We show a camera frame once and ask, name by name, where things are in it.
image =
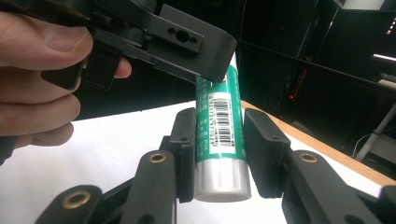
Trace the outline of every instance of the black plastic bracket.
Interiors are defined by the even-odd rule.
[[[155,7],[155,0],[0,0],[0,10],[61,25],[88,27],[95,46],[105,46],[95,49],[99,53],[91,56],[89,64],[93,71],[88,71],[88,81],[101,89],[111,86],[110,75],[115,73],[114,64],[119,56],[152,63],[154,68],[190,82],[194,82],[195,76],[221,82],[236,40],[219,28],[167,5],[163,5],[160,16],[154,15]],[[76,76],[70,78],[73,80],[69,82],[76,80]],[[68,81],[47,80],[72,88]]]
[[[188,203],[194,197],[195,177],[195,108],[177,113],[170,136],[165,136],[160,150],[172,152],[175,157],[177,197],[180,203]]]
[[[60,70],[47,70],[41,72],[41,77],[66,90],[74,90],[84,68],[84,62],[76,63]]]
[[[0,165],[2,165],[6,159],[11,157],[16,141],[17,136],[0,137]]]
[[[247,108],[244,133],[247,164],[263,198],[280,198],[281,165],[290,154],[290,140],[265,113]]]
[[[176,202],[173,154],[156,150],[141,158],[132,180],[106,194],[96,186],[62,192],[36,224],[176,224]]]
[[[94,87],[107,91],[113,83],[114,73],[120,62],[121,52],[95,43],[87,65],[85,80]]]
[[[319,154],[293,151],[285,168],[290,181],[282,208],[289,223],[381,223]]]

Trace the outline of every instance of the white table surface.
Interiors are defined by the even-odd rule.
[[[106,192],[130,179],[140,158],[171,133],[177,112],[192,106],[195,102],[75,121],[72,138],[62,146],[15,150],[0,166],[0,223],[34,223],[59,193],[76,185]],[[288,137],[292,149],[314,150]],[[378,195],[379,185],[325,159],[348,185]],[[252,178],[250,184],[252,198],[241,203],[178,204],[177,223],[286,223],[281,199],[262,199]]]

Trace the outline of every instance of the barcode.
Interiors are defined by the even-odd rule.
[[[209,134],[212,147],[235,146],[230,97],[216,98],[209,95]]]

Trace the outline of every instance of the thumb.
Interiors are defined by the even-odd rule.
[[[92,45],[85,27],[64,27],[0,11],[0,66],[66,68],[86,58]]]

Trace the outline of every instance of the finger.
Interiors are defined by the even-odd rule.
[[[43,80],[40,72],[37,71],[0,67],[0,102],[2,103],[41,104],[66,96],[73,91],[50,84]]]
[[[73,131],[73,124],[69,122],[64,126],[47,132],[21,135],[17,138],[15,148],[26,147],[29,145],[43,147],[60,146],[70,139]]]
[[[85,27],[64,27],[0,11],[0,66],[56,70],[82,61],[92,50]]]
[[[75,119],[79,110],[79,101],[72,94],[39,105],[0,104],[0,136],[53,130]]]
[[[117,67],[116,74],[114,74],[114,77],[117,78],[125,78],[131,75],[132,73],[132,66],[128,62],[128,60],[124,58],[120,58],[119,66]]]

